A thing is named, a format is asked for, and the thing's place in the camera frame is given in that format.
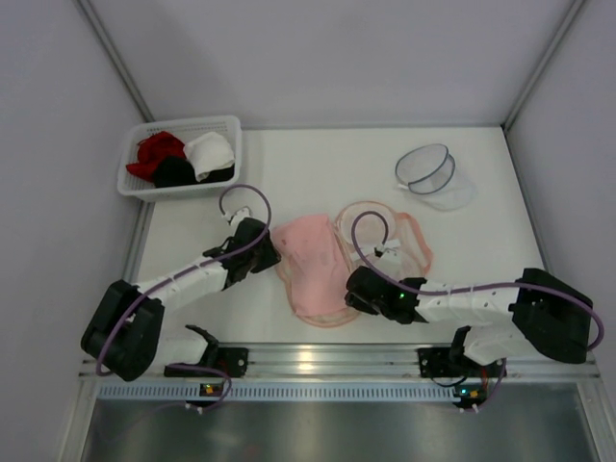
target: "pink fabric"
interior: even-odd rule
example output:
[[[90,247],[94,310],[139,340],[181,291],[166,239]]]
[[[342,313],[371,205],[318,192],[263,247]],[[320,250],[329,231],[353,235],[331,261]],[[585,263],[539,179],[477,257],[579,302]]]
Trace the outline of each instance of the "pink fabric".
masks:
[[[287,260],[289,301],[298,316],[314,317],[347,308],[350,276],[327,215],[312,215],[278,226],[271,233],[274,246]]]

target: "table surface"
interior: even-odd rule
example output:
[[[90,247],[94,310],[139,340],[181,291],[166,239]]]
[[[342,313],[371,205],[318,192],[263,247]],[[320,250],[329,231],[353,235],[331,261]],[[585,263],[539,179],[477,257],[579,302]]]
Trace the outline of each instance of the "table surface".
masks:
[[[396,187],[396,160],[425,144],[449,147],[475,182],[468,206],[439,212]],[[500,128],[260,130],[244,132],[241,181],[258,187],[273,210],[272,226],[304,215],[332,219],[349,203],[377,200],[414,216],[434,252],[429,278],[451,283],[513,280],[542,268],[520,186]],[[249,191],[225,198],[227,210],[265,207]],[[140,280],[186,265],[220,245],[229,228],[215,195],[158,202],[141,258]],[[291,344],[432,344],[450,342],[453,323],[399,325],[361,315],[335,328],[297,318],[274,269],[187,306],[172,322],[197,324],[222,342]]]

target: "plastic basket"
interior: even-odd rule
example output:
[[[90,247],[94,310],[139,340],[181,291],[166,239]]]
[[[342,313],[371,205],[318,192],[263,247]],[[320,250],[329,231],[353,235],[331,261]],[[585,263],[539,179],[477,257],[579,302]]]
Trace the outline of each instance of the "plastic basket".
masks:
[[[152,183],[131,175],[126,170],[127,164],[137,161],[138,143],[155,133],[167,131],[183,142],[194,140],[207,132],[223,135],[235,153],[235,172],[233,178],[220,183],[178,186],[174,188],[155,188]],[[242,168],[242,128],[240,120],[232,115],[216,117],[183,118],[137,125],[127,134],[122,144],[122,157],[117,173],[117,190],[122,195],[138,197],[146,202],[169,199],[186,199],[200,197],[207,191],[232,185],[240,178]]]

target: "gray wall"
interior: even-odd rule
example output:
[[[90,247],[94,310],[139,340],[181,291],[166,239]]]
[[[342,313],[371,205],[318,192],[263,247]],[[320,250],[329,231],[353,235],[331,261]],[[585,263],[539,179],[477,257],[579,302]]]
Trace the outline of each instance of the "gray wall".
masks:
[[[571,0],[91,0],[154,116],[500,124]]]
[[[592,0],[510,136],[554,272],[588,293],[616,404],[616,2]]]
[[[79,339],[119,276],[136,203],[118,139],[140,123],[69,0],[0,14],[0,460],[55,459]]]

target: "purple cable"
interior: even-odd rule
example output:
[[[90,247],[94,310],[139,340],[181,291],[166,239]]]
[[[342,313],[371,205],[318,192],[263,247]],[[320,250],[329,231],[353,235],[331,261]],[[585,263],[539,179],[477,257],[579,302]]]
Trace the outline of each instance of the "purple cable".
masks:
[[[105,356],[107,356],[107,353],[109,352],[109,348],[111,347],[112,342],[116,338],[117,333],[122,328],[122,326],[124,325],[126,320],[128,320],[128,318],[130,318],[130,316],[135,312],[135,310],[137,310],[137,308],[139,308],[141,303],[146,298],[148,298],[150,295],[154,294],[155,292],[160,291],[164,286],[170,284],[174,279],[178,279],[180,277],[186,276],[187,274],[190,274],[191,272],[193,272],[195,270],[198,270],[199,268],[207,267],[208,265],[212,265],[213,263],[221,262],[221,261],[226,260],[228,258],[235,257],[236,255],[239,255],[240,253],[246,252],[247,250],[252,248],[254,245],[258,244],[263,238],[266,237],[266,235],[268,234],[268,232],[270,230],[270,224],[271,224],[271,205],[270,205],[270,202],[268,201],[268,199],[265,197],[265,195],[262,192],[260,192],[257,188],[255,188],[254,186],[245,185],[245,184],[241,183],[241,184],[230,186],[229,188],[225,189],[222,192],[222,194],[220,195],[220,198],[218,199],[218,206],[220,208],[220,211],[224,214],[224,208],[222,207],[222,199],[229,192],[231,192],[231,191],[233,191],[233,190],[235,190],[237,188],[243,188],[243,189],[248,189],[248,190],[254,191],[263,199],[263,202],[265,203],[266,208],[268,209],[268,218],[266,220],[266,225],[263,228],[263,231],[261,231],[261,234],[259,234],[259,236],[257,236],[257,238],[254,241],[252,241],[249,244],[246,244],[244,247],[240,247],[240,248],[238,248],[238,249],[236,249],[236,250],[234,250],[232,252],[226,253],[224,255],[220,255],[219,257],[215,257],[212,260],[207,260],[207,261],[199,264],[198,266],[194,266],[194,267],[183,269],[182,271],[178,272],[177,274],[174,274],[173,276],[171,276],[171,277],[169,277],[167,279],[164,279],[163,281],[159,282],[158,284],[150,287],[147,291],[144,291],[143,294],[139,295],[135,299],[135,301],[133,303],[131,303],[131,305],[124,312],[124,314],[122,316],[120,316],[119,320],[117,321],[117,324],[114,326],[114,328],[112,329],[111,333],[109,334],[109,337],[107,337],[107,340],[105,341],[105,344],[101,348],[100,354],[96,358],[96,375],[111,375],[112,374],[111,371],[107,371],[107,372],[103,371],[103,361],[105,359]]]
[[[563,300],[568,301],[569,303],[573,303],[577,307],[581,308],[597,324],[597,338],[592,344],[588,346],[588,350],[596,348],[603,341],[603,335],[604,335],[605,329],[604,329],[603,322],[601,318],[599,317],[599,315],[595,313],[593,309],[590,306],[588,306],[586,303],[584,303],[583,301],[578,300],[574,296],[565,294],[564,292],[558,291],[556,289],[551,289],[549,287],[538,286],[536,284],[527,284],[526,282],[495,282],[492,284],[482,284],[482,285],[473,286],[473,287],[462,287],[459,289],[453,289],[452,291],[421,291],[421,290],[413,289],[412,287],[405,286],[404,284],[398,282],[396,279],[389,277],[383,271],[380,271],[379,269],[377,269],[368,260],[368,258],[366,258],[366,255],[364,255],[364,253],[362,252],[362,249],[359,246],[359,243],[357,243],[357,236],[355,234],[357,223],[359,222],[360,219],[362,219],[363,217],[367,215],[374,215],[375,217],[381,218],[383,222],[386,222],[383,216],[381,216],[378,212],[375,212],[372,210],[359,214],[357,218],[353,221],[353,224],[350,227],[350,237],[353,241],[353,246],[355,247],[355,251],[357,252],[357,255],[359,255],[359,258],[361,258],[362,261],[368,266],[368,268],[370,268],[376,274],[381,276],[383,279],[394,284],[399,289],[402,289],[405,292],[410,292],[412,294],[429,295],[429,296],[449,295],[449,294],[468,294],[470,292],[493,291],[495,289],[526,289],[528,291],[537,291],[537,292],[542,292],[548,295],[558,296],[562,298]],[[387,238],[388,236],[386,235],[385,238],[383,239],[383,243],[387,242]]]
[[[231,377],[222,372],[219,371],[217,369],[211,369],[211,368],[202,368],[200,366],[189,366],[189,365],[185,365],[185,364],[170,364],[168,367],[170,368],[174,368],[174,369],[179,369],[179,370],[183,370],[183,371],[199,371],[199,372],[206,372],[206,373],[213,373],[214,375],[218,375],[219,377],[223,378],[223,383],[227,384],[226,389],[222,392],[222,394],[220,395],[220,397],[218,398],[218,400],[214,401],[213,404],[210,404],[207,407],[202,407],[202,412],[209,412],[213,409],[216,409],[217,407],[219,407],[222,402],[224,401],[225,398],[227,398],[227,396],[229,395],[229,393],[231,393],[231,387],[232,387],[232,380]],[[176,406],[189,406],[190,408],[193,409],[198,409],[198,406],[195,406],[193,404],[187,404],[186,402],[183,401],[174,401],[174,402],[166,402],[163,403],[159,406],[154,407],[153,409],[150,409],[146,412],[144,412],[143,414],[141,414],[134,422],[132,422],[130,425],[128,425],[126,428],[124,428],[123,430],[121,430],[116,436],[114,436],[113,438],[108,438],[107,436],[105,436],[105,434],[102,432],[102,430],[97,427],[97,431],[98,431],[98,435],[100,436],[100,438],[107,443],[108,445],[115,443],[117,440],[123,438],[124,436],[126,436],[126,433],[130,432],[133,428],[135,428],[137,425],[139,425],[141,422],[143,422],[146,419],[149,419],[152,415],[156,414],[159,411],[163,411],[165,409],[168,409],[170,407],[176,407]]]

